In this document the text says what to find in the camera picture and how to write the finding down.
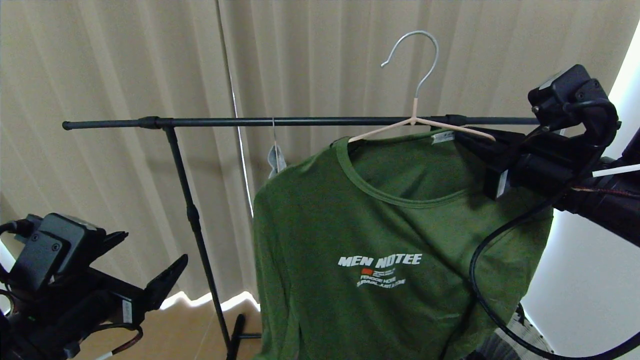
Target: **floor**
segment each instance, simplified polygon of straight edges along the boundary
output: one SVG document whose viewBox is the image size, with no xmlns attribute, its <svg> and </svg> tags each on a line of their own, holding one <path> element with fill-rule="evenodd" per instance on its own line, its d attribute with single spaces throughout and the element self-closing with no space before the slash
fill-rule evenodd
<svg viewBox="0 0 640 360">
<path fill-rule="evenodd" d="M 246 316 L 245 332 L 260 332 L 260 313 L 250 302 L 243 302 L 225 312 L 229 333 L 238 314 Z M 142 323 L 144 337 L 132 348 L 115 355 L 113 360 L 224 360 L 227 356 L 212 303 L 189 307 L 178 301 L 172 307 L 147 313 Z M 113 329 L 91 335 L 81 345 L 74 359 L 94 360 L 133 337 L 127 330 Z M 238 360 L 250 360 L 260 350 L 260 339 L 241 341 Z"/>
</svg>

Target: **white cable tie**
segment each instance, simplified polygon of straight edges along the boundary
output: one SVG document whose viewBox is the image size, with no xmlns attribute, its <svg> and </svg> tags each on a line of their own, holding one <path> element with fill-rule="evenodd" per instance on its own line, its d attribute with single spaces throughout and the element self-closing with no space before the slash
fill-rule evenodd
<svg viewBox="0 0 640 360">
<path fill-rule="evenodd" d="M 105 360 L 105 359 L 109 359 L 111 356 L 113 356 L 113 352 L 109 351 L 108 353 L 104 354 L 103 356 L 98 357 L 96 360 Z"/>
<path fill-rule="evenodd" d="M 615 174 L 624 174 L 625 172 L 638 171 L 640 170 L 640 164 L 628 165 L 626 167 L 614 167 L 614 168 L 606 168 L 604 170 L 598 170 L 591 173 L 592 177 L 600 177 L 607 175 L 615 175 Z"/>
</svg>

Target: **vertical blind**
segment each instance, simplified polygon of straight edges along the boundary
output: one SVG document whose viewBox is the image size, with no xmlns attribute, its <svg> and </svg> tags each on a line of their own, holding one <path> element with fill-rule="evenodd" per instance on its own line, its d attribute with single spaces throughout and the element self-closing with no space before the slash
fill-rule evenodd
<svg viewBox="0 0 640 360">
<path fill-rule="evenodd" d="M 529 116 L 527 92 L 575 63 L 611 89 L 640 4 L 5 1 L 0 17 L 1 220 L 55 211 L 129 231 L 94 265 L 138 286 L 187 253 L 175 290 L 195 299 L 208 289 L 164 133 L 66 132 L 62 121 L 408 116 L 431 43 L 411 37 L 380 63 L 416 29 L 434 34 L 441 50 L 420 115 Z M 274 132 L 296 163 L 368 130 L 177 130 L 222 299 L 256 294 L 248 203 L 271 171 Z"/>
</svg>

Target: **clothes rack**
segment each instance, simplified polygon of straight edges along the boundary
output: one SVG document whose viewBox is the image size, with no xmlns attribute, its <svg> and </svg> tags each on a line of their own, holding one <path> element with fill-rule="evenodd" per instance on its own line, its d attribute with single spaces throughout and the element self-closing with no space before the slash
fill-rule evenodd
<svg viewBox="0 0 640 360">
<path fill-rule="evenodd" d="M 435 117 L 425 117 L 434 121 L 443 122 L 457 126 L 464 125 L 539 125 L 536 118 L 525 117 L 465 117 L 462 115 L 444 115 Z M 205 246 L 202 228 L 200 225 L 200 214 L 193 202 L 189 181 L 184 169 L 184 162 L 180 154 L 178 138 L 175 134 L 176 127 L 222 127 L 222 126 L 386 126 L 404 120 L 405 117 L 276 117 L 276 118 L 211 118 L 211 119 L 174 119 L 161 117 L 143 117 L 134 120 L 106 120 L 106 121 L 84 121 L 62 123 L 65 130 L 73 129 L 97 129 L 108 127 L 142 127 L 145 129 L 162 129 L 166 133 L 169 146 L 173 155 L 182 194 L 187 207 L 187 219 L 191 225 L 191 230 L 195 236 L 200 260 L 204 268 L 209 290 L 211 291 L 212 302 L 216 310 L 216 315 L 220 322 L 220 329 L 227 348 L 227 360 L 236 360 L 240 341 L 242 339 L 259 339 L 259 333 L 245 333 L 244 323 L 246 321 L 243 314 L 238 315 L 234 330 L 229 336 L 227 322 L 225 321 L 220 306 L 218 289 L 211 271 L 211 263 L 207 247 Z"/>
</svg>

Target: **hanging gray garment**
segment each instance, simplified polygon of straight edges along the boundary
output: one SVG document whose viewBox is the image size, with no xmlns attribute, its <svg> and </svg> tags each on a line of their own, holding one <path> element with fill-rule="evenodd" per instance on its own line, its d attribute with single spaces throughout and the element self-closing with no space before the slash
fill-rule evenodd
<svg viewBox="0 0 640 360">
<path fill-rule="evenodd" d="M 284 160 L 284 154 L 282 154 L 282 150 L 279 146 L 277 146 L 278 159 L 276 159 L 276 146 L 277 145 L 272 146 L 271 150 L 269 150 L 269 154 L 267 155 L 267 161 L 269 162 L 269 165 L 271 165 L 271 173 L 269 174 L 270 179 L 278 174 L 278 169 L 282 171 L 285 167 L 287 167 L 287 162 Z"/>
</svg>

